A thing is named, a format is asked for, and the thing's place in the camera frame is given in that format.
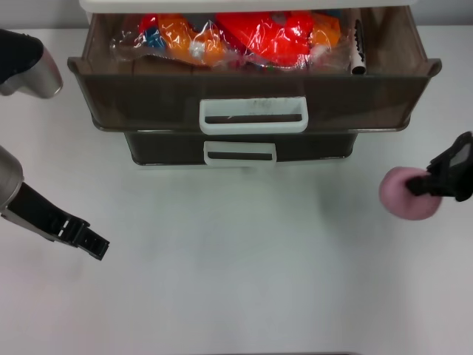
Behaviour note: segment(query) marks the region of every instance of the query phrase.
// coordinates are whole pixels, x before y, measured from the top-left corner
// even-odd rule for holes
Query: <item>white drawer top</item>
[[[80,0],[91,13],[225,13],[411,5],[417,0]]]

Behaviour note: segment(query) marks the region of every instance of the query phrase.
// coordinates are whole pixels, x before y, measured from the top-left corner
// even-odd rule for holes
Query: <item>white table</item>
[[[360,135],[346,160],[149,171],[92,125],[66,66],[86,31],[28,31],[64,89],[0,97],[0,143],[111,246],[98,262],[0,220],[1,353],[472,354],[473,200],[413,223],[377,196],[473,129],[473,27],[420,32],[443,70],[404,132]]]

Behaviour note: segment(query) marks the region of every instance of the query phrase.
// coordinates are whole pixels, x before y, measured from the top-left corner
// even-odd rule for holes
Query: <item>pink ball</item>
[[[379,186],[379,199],[393,215],[405,220],[425,220],[435,214],[442,197],[429,194],[414,196],[406,182],[429,173],[417,168],[396,167],[391,169]]]

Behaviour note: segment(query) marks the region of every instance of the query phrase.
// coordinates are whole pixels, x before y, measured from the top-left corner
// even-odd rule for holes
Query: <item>white drawer handle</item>
[[[204,142],[204,161],[209,166],[272,167],[276,144]]]
[[[200,101],[200,129],[207,135],[300,133],[308,122],[305,97]]]

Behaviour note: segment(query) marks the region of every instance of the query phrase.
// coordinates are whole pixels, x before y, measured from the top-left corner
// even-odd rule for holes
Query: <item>closed drawer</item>
[[[278,162],[345,158],[352,152],[356,135],[306,132],[227,136],[208,136],[203,133],[125,133],[133,161],[140,165],[203,165],[205,142],[273,144],[277,156],[275,160]]]
[[[201,132],[203,99],[306,97],[306,132],[399,130],[440,60],[428,59],[409,7],[362,10],[367,74],[209,70],[157,58],[116,62],[111,37],[124,15],[96,14],[84,53],[70,58],[95,125],[110,131]]]

